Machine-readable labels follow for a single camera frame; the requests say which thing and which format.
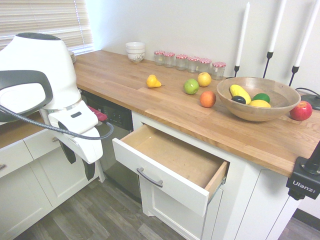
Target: wooden bowl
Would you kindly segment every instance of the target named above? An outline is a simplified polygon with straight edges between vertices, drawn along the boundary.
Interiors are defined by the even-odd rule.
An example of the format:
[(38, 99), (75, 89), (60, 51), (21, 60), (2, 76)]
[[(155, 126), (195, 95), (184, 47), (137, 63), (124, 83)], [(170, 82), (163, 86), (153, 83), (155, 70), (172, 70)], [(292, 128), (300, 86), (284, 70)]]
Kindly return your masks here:
[[(270, 97), (271, 107), (257, 107), (231, 100), (230, 86), (243, 87), (251, 99), (259, 93)], [(276, 119), (292, 110), (300, 101), (299, 93), (290, 86), (273, 80), (258, 77), (232, 77), (217, 85), (217, 94), (226, 108), (241, 119), (263, 122)]]

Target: red checkered lid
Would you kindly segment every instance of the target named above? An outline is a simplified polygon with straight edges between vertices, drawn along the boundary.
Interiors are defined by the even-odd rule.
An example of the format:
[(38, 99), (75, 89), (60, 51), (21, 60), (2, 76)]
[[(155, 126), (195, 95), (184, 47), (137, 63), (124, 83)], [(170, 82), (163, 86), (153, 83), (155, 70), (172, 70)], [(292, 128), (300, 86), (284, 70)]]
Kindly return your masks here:
[(199, 62), (202, 64), (210, 64), (211, 60), (209, 58), (200, 58)]
[(176, 54), (174, 52), (165, 52), (163, 56), (165, 57), (174, 57)]
[(188, 61), (193, 61), (193, 62), (196, 62), (196, 61), (198, 61), (198, 57), (196, 57), (196, 56), (188, 56)]
[(225, 66), (227, 66), (227, 64), (223, 61), (217, 61), (212, 63), (212, 66), (216, 67), (216, 68), (224, 68)]
[(177, 59), (186, 59), (188, 57), (188, 55), (185, 54), (179, 54), (177, 56), (175, 56)]
[(163, 55), (164, 53), (165, 51), (162, 51), (162, 50), (154, 51), (154, 54), (157, 54), (157, 55)]

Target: ulanzi logo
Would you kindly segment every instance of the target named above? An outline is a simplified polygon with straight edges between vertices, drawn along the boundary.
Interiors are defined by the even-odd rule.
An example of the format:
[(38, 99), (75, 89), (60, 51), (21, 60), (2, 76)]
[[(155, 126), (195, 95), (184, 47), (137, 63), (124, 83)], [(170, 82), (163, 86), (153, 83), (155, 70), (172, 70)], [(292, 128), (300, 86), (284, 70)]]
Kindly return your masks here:
[(300, 182), (298, 182), (298, 181), (293, 180), (293, 185), (296, 185), (296, 186), (298, 186), (298, 187), (300, 187), (300, 188), (302, 188), (302, 189), (305, 189), (305, 190), (307, 190), (307, 191), (309, 191), (309, 192), (311, 192), (311, 193), (316, 193), (316, 190), (313, 190), (313, 189), (310, 188), (310, 187), (304, 186), (304, 185), (302, 185), (302, 184), (301, 184)]

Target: drawer handle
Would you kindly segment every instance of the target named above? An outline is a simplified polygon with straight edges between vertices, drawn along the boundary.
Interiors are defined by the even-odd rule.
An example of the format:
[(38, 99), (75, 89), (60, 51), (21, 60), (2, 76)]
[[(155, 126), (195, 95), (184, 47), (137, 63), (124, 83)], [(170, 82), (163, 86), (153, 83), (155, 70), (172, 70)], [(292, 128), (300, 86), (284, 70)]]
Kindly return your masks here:
[(4, 168), (6, 168), (6, 167), (7, 167), (7, 165), (2, 164), (2, 165), (0, 165), (0, 170), (4, 169)]
[(155, 181), (153, 179), (151, 179), (150, 177), (148, 177), (146, 174), (143, 173), (144, 168), (140, 167), (136, 169), (138, 171), (139, 174), (141, 174), (142, 177), (144, 177), (145, 179), (147, 179), (150, 183), (158, 186), (159, 188), (162, 188), (164, 185), (162, 184), (164, 181), (160, 180), (160, 181)]

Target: wooden floor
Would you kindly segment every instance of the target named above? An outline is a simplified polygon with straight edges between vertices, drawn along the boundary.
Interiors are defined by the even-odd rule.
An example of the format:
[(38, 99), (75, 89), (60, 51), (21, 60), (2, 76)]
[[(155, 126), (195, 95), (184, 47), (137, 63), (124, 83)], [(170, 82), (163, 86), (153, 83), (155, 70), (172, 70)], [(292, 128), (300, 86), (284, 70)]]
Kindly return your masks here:
[[(156, 217), (144, 215), (141, 204), (107, 179), (96, 179), (15, 240), (185, 239)], [(320, 232), (292, 218), (279, 240), (320, 240)]]

